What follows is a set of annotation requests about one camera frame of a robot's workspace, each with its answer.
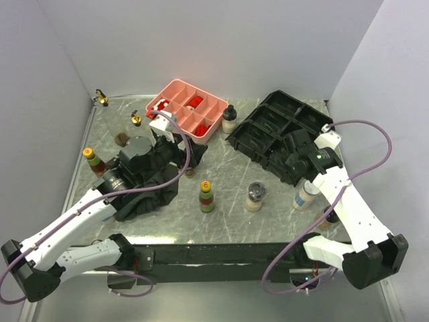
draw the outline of cable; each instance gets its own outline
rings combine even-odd
[[[175,176],[173,179],[163,183],[163,184],[159,184],[158,186],[149,186],[146,188],[138,188],[138,189],[128,189],[128,190],[122,190],[122,191],[115,191],[114,193],[107,193],[103,196],[97,197],[91,201],[89,201],[87,204],[83,205],[81,208],[79,208],[77,210],[77,213],[73,213],[70,216],[68,216],[67,218],[65,218],[65,220],[63,220],[61,223],[59,223],[57,226],[55,226],[51,231],[49,231],[45,236],[43,236],[42,238],[40,238],[36,243],[34,243],[34,246],[32,248],[29,248],[28,250],[26,250],[24,253],[20,254],[18,257],[16,257],[16,259],[14,259],[7,267],[6,270],[0,275],[0,303],[5,304],[5,305],[13,305],[13,304],[17,304],[19,302],[22,302],[26,299],[26,297],[21,297],[20,299],[17,300],[6,300],[1,296],[1,286],[3,285],[3,282],[7,276],[7,274],[9,272],[11,272],[12,268],[15,267],[15,265],[22,260],[23,258],[25,258],[26,256],[28,256],[28,254],[30,254],[32,251],[34,251],[35,249],[37,249],[40,245],[42,245],[49,237],[51,237],[52,235],[54,235],[58,230],[60,230],[62,227],[64,227],[69,221],[71,221],[72,219],[74,219],[78,213],[82,213],[85,209],[88,209],[90,206],[94,205],[95,203],[98,203],[99,201],[105,200],[107,198],[111,198],[111,197],[116,197],[119,195],[126,195],[128,193],[145,193],[147,191],[154,191],[154,190],[158,190],[158,189],[162,189],[170,184],[172,184],[173,182],[176,182],[177,180],[179,180],[179,178],[184,174],[185,170],[187,169],[187,167],[189,166],[189,162],[190,162],[190,144],[185,136],[185,133],[182,131],[182,129],[180,129],[180,126],[170,117],[168,117],[165,113],[162,113],[161,111],[151,111],[151,114],[159,114],[162,115],[163,117],[165,117],[168,121],[170,121],[173,126],[178,130],[180,136],[183,139],[183,142],[185,144],[185,148],[186,148],[186,161],[185,161],[185,165],[183,166],[183,168],[181,169],[181,171],[179,171],[178,175]],[[119,274],[123,274],[123,275],[127,275],[127,274],[131,274],[128,272],[122,272],[122,271],[117,271]],[[140,276],[138,275],[138,278],[142,278],[144,280],[149,280],[149,278],[144,277],[144,276]],[[152,290],[153,286],[153,282],[150,281],[151,283],[151,288],[149,289],[149,292]]]
[[[392,143],[391,143],[391,139],[390,139],[390,137],[389,137],[389,135],[387,134],[387,132],[384,130],[384,129],[382,129],[380,126],[378,126],[377,124],[375,124],[375,123],[372,123],[372,122],[370,122],[370,121],[364,121],[364,120],[362,120],[362,119],[351,119],[351,120],[349,120],[349,121],[341,121],[341,122],[336,122],[336,123],[332,123],[332,124],[329,124],[328,125],[328,128],[332,128],[332,127],[334,127],[334,126],[337,126],[337,125],[342,125],[342,124],[350,124],[350,123],[360,123],[360,124],[366,124],[366,125],[370,125],[370,126],[372,126],[372,127],[375,127],[376,129],[378,129],[383,135],[384,135],[384,137],[386,138],[386,141],[387,141],[387,153],[386,153],[386,155],[384,156],[384,158],[380,161],[380,162],[378,162],[378,163],[376,163],[376,164],[374,164],[373,166],[370,166],[370,167],[368,167],[368,168],[365,168],[365,169],[363,169],[363,170],[361,170],[361,171],[359,171],[359,172],[357,172],[357,173],[355,173],[354,175],[352,175],[352,176],[350,176],[349,177],[349,180],[353,180],[353,179],[355,179],[355,178],[357,178],[358,176],[360,176],[360,175],[362,175],[362,174],[364,174],[364,173],[367,173],[367,172],[369,172],[369,171],[372,171],[372,170],[374,170],[374,169],[376,169],[376,168],[378,168],[379,166],[381,166],[382,164],[384,164],[386,161],[387,161],[387,159],[390,157],[390,155],[391,155],[391,151],[392,151]],[[324,220],[325,220],[325,218],[326,217],[328,217],[328,215],[331,213],[331,211],[334,209],[334,207],[336,206],[336,204],[341,200],[341,197],[343,196],[343,194],[344,194],[344,192],[345,192],[345,190],[346,190],[346,188],[347,188],[348,186],[343,186],[342,188],[341,188],[341,190],[340,190],[340,192],[339,192],[339,194],[336,196],[336,198],[335,198],[335,200],[334,200],[334,202],[332,203],[332,205],[323,213],[323,215],[322,216],[320,216],[320,218],[319,219],[317,219],[312,225],[310,225],[307,229],[305,229],[297,238],[295,238],[293,241],[291,241],[275,258],[274,258],[274,260],[268,265],[268,267],[267,267],[267,269],[265,270],[265,272],[263,273],[263,276],[262,276],[262,279],[261,279],[261,286],[262,286],[262,289],[265,291],[265,292],[267,292],[267,293],[269,293],[269,294],[290,294],[290,293],[293,293],[293,292],[297,292],[297,291],[299,291],[299,290],[301,290],[301,289],[303,289],[305,286],[307,286],[307,285],[309,285],[309,284],[311,284],[311,283],[313,283],[313,282],[315,282],[315,281],[317,281],[320,277],[322,277],[322,276],[324,276],[324,275],[326,275],[326,274],[328,274],[327,272],[330,272],[330,270],[332,270],[332,266],[327,270],[327,272],[324,272],[324,273],[322,273],[322,274],[320,274],[320,275],[318,275],[318,276],[316,276],[316,277],[314,277],[314,278],[312,278],[311,280],[309,280],[309,281],[307,281],[307,282],[305,282],[304,284],[302,284],[302,285],[300,285],[300,286],[297,286],[297,287],[295,287],[295,288],[291,288],[291,289],[289,289],[289,290],[270,290],[270,289],[268,289],[268,287],[267,287],[267,285],[266,285],[266,282],[267,282],[267,277],[268,277],[268,275],[269,275],[269,273],[271,272],[271,270],[274,268],[274,266],[286,255],[286,253],[287,252],[289,252],[289,250],[296,244],[296,243],[298,243],[298,241],[301,239],[301,238],[303,238],[307,233],[309,233],[310,231],[312,231],[315,227],[317,227],[319,224],[321,224]],[[323,284],[323,285],[321,285],[321,286],[319,286],[318,288],[315,288],[314,290],[318,290],[318,289],[320,289],[320,288],[322,288],[322,287],[325,287],[326,286],[326,284],[328,284],[333,278],[334,278],[334,275],[336,274],[336,272],[338,271],[338,269],[335,269],[334,270],[334,272],[332,273],[332,276]]]
[[[94,240],[91,242],[91,244],[90,244],[90,245],[94,245],[94,244],[95,244],[95,242],[99,242],[99,243],[101,243],[101,242],[102,242],[102,240],[101,240],[101,239],[94,239]]]
[[[125,275],[125,276],[129,276],[129,277],[134,277],[134,278],[140,278],[141,280],[145,280],[146,282],[148,282],[150,284],[149,289],[143,293],[140,293],[140,294],[124,294],[124,293],[118,292],[117,290],[113,290],[112,288],[110,289],[110,292],[112,292],[113,294],[116,294],[120,297],[144,297],[145,295],[148,295],[154,289],[154,282],[146,276],[133,274],[133,273],[129,273],[129,272],[124,272],[123,270],[117,270],[116,268],[114,268],[112,266],[103,266],[101,268],[103,270],[111,270],[112,272],[118,273],[120,275]]]

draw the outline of black plastic tray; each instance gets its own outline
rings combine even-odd
[[[226,140],[282,182],[296,185],[298,179],[291,176],[289,165],[295,151],[288,146],[287,135],[305,129],[311,139],[308,144],[311,144],[327,123],[332,123],[330,117],[283,91],[276,91],[269,94]]]

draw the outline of silver lid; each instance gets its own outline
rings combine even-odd
[[[267,188],[260,182],[249,185],[249,198],[252,201],[260,201],[267,194]]]
[[[320,193],[320,190],[317,188],[317,186],[312,184],[309,180],[304,182],[304,190],[306,193],[312,196],[316,196]]]

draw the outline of small brown object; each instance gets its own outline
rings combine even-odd
[[[195,170],[193,168],[187,168],[185,170],[185,177],[192,178],[195,175]]]
[[[115,143],[122,148],[127,145],[128,140],[129,136],[125,132],[118,133],[115,136]]]
[[[320,217],[322,217],[322,215],[324,214],[324,212],[326,210],[328,210],[329,207],[326,207],[325,209],[323,209],[323,211],[321,211],[316,218],[314,218],[314,221],[316,221],[317,219],[319,219]],[[319,223],[319,225],[317,226],[317,228],[319,228],[320,230],[329,230],[330,228],[337,226],[337,223],[340,221],[340,219],[338,218],[338,215],[336,214],[336,212],[334,210],[332,210],[330,212],[330,214],[328,215],[328,217],[325,218],[324,221],[322,221],[321,223]]]

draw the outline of salt shaker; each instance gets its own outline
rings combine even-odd
[[[254,182],[249,186],[249,195],[246,199],[245,208],[254,213],[261,209],[262,198],[267,194],[266,187],[260,182]]]

